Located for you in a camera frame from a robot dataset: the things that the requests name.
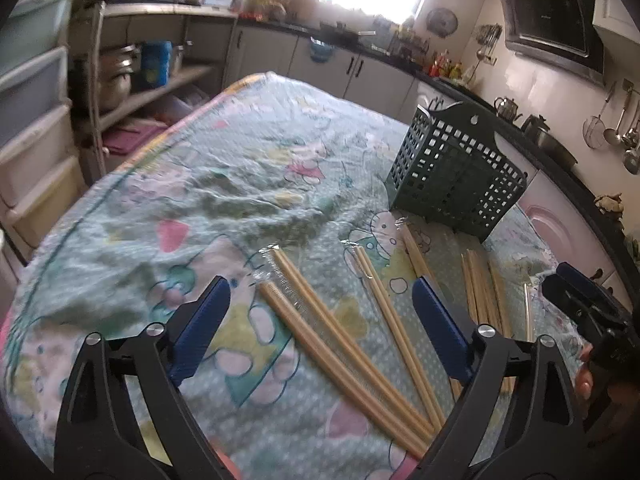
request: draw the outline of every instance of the black range hood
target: black range hood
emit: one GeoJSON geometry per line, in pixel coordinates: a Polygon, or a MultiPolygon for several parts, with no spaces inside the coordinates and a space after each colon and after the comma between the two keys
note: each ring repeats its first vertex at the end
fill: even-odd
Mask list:
{"type": "Polygon", "coordinates": [[[501,0],[508,49],[604,85],[595,0],[501,0]]]}

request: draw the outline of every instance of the countertop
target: countertop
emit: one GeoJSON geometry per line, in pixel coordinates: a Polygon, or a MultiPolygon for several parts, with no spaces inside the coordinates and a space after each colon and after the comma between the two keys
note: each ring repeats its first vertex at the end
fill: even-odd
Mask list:
{"type": "MultiPolygon", "coordinates": [[[[244,18],[238,19],[238,25],[253,25],[260,28],[268,28],[279,32],[288,32],[305,38],[319,38],[321,33],[317,29],[300,27],[299,25],[291,25],[278,22],[256,22],[244,18]]],[[[620,229],[608,218],[606,218],[593,203],[594,195],[588,188],[580,182],[580,180],[567,173],[563,168],[552,160],[545,152],[540,150],[533,142],[525,137],[522,131],[507,123],[495,114],[491,113],[488,108],[478,104],[477,100],[472,99],[465,93],[458,91],[447,82],[433,78],[420,70],[420,67],[414,63],[406,62],[402,59],[386,56],[381,52],[372,50],[362,44],[336,44],[341,48],[347,49],[354,54],[372,57],[391,66],[394,66],[404,72],[413,75],[416,79],[435,88],[442,94],[467,103],[478,105],[482,113],[486,114],[488,120],[495,123],[495,128],[500,131],[504,139],[512,144],[533,166],[542,170],[555,184],[562,190],[564,195],[573,203],[574,207],[583,216],[593,233],[603,245],[609,257],[612,259],[616,271],[620,275],[629,297],[633,304],[640,301],[640,272],[635,263],[631,259],[624,245],[624,236],[620,229]]]]}

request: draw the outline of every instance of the metal screw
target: metal screw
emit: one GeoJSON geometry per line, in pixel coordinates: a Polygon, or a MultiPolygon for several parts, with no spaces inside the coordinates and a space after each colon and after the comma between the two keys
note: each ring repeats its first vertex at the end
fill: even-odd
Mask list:
{"type": "Polygon", "coordinates": [[[478,333],[482,337],[493,337],[495,335],[495,328],[491,325],[480,325],[478,327],[478,333]]]}
{"type": "Polygon", "coordinates": [[[97,332],[91,332],[87,337],[84,338],[84,342],[89,346],[93,346],[98,344],[102,339],[102,336],[97,332]]]}
{"type": "Polygon", "coordinates": [[[556,340],[549,335],[541,335],[540,342],[548,348],[552,348],[556,345],[556,340]]]}
{"type": "Polygon", "coordinates": [[[152,323],[148,327],[146,327],[146,334],[151,337],[155,337],[164,332],[164,325],[162,323],[152,323]]]}

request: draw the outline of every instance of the basket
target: basket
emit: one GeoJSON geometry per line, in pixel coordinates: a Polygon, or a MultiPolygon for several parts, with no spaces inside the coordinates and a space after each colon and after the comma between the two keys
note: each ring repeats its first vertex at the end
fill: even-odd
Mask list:
{"type": "Polygon", "coordinates": [[[500,121],[477,105],[437,112],[418,106],[385,180],[399,208],[484,241],[526,187],[495,145],[500,121]]]}

